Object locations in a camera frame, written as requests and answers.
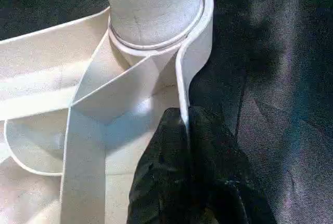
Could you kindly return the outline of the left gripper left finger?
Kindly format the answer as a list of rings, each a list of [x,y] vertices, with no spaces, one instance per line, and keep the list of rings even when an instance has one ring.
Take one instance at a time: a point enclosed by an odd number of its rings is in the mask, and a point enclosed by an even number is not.
[[[186,130],[178,108],[164,111],[129,192],[128,223],[190,223]]]

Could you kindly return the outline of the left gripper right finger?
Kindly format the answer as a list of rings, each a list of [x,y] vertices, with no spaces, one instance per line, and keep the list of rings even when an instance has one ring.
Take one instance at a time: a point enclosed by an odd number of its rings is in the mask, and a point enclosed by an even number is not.
[[[246,154],[222,116],[189,108],[190,152],[196,190],[218,223],[276,223]]]

